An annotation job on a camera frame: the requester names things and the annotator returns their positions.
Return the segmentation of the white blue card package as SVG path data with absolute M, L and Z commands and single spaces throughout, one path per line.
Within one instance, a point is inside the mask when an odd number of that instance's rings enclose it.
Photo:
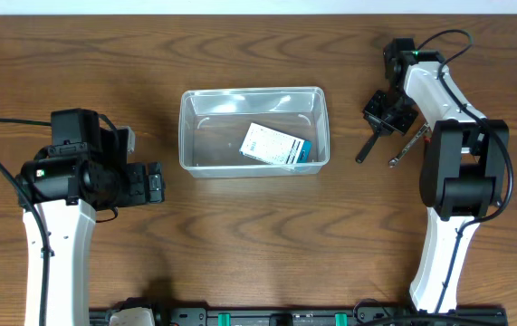
M 311 142 L 251 123 L 239 152 L 266 164 L 293 165 L 307 162 Z

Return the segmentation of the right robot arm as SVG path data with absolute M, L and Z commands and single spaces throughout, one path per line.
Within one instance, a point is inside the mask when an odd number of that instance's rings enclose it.
M 427 212 L 421 261 L 409 294 L 418 312 L 448 313 L 471 239 L 496 218 L 513 191 L 509 128 L 489 120 L 461 93 L 440 52 L 395 38 L 383 50 L 387 91 L 376 91 L 363 110 L 373 130 L 356 156 L 365 160 L 376 141 L 406 134 L 416 117 L 416 136 L 427 136 L 419 193 Z

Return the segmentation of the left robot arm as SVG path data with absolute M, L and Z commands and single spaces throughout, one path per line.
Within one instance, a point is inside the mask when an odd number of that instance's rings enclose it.
M 51 114 L 51 145 L 16 176 L 28 249 L 24 322 L 87 325 L 89 256 L 97 213 L 162 203 L 158 162 L 130 163 L 135 133 L 94 110 Z

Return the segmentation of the clear plastic container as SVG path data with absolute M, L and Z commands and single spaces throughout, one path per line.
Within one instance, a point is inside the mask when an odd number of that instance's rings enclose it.
M 178 143 L 193 177 L 316 174 L 330 160 L 325 94 L 316 86 L 186 91 Z

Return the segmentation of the silver ring spanner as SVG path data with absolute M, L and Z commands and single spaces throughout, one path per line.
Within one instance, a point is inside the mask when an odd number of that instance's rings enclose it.
M 421 128 L 416 132 L 416 134 L 413 136 L 413 138 L 406 144 L 405 147 L 403 147 L 395 157 L 393 157 L 389 162 L 388 166 L 390 168 L 394 168 L 399 161 L 408 153 L 408 151 L 423 137 L 427 134 L 430 127 L 427 122 L 425 122 Z

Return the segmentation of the black handled claw hammer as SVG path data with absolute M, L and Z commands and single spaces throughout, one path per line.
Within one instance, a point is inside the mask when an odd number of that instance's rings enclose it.
M 369 154 L 369 152 L 374 147 L 377 140 L 380 138 L 379 132 L 374 132 L 369 139 L 366 141 L 366 143 L 363 145 L 361 150 L 359 151 L 358 155 L 356 156 L 356 162 L 361 164 Z

